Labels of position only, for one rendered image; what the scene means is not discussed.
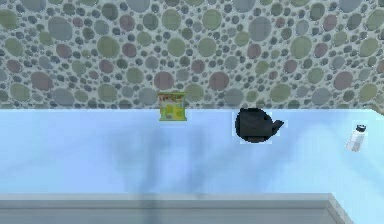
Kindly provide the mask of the green yellow snack packet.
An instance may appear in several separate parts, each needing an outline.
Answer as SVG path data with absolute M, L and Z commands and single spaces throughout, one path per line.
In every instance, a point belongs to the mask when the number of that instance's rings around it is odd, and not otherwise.
M 186 121 L 185 93 L 160 92 L 158 94 L 160 121 Z

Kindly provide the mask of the clear shaker with black cap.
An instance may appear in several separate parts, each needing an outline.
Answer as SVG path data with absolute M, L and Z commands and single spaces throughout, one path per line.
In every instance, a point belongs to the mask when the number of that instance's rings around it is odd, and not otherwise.
M 349 140 L 346 143 L 346 149 L 352 152 L 359 152 L 361 150 L 365 134 L 366 125 L 357 125 L 355 130 L 352 132 Z

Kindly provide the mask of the pale blue worktop counter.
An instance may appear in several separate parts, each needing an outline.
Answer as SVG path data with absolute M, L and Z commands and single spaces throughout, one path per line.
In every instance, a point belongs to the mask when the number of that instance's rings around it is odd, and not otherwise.
M 259 144 L 235 117 L 2 110 L 0 224 L 384 224 L 384 116 L 275 110 L 284 125 Z

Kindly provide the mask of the black kettle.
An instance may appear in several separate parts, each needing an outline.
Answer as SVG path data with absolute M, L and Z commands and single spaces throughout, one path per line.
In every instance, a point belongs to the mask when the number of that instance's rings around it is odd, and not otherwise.
M 238 137 L 249 143 L 262 143 L 274 136 L 284 125 L 259 108 L 241 108 L 235 119 Z

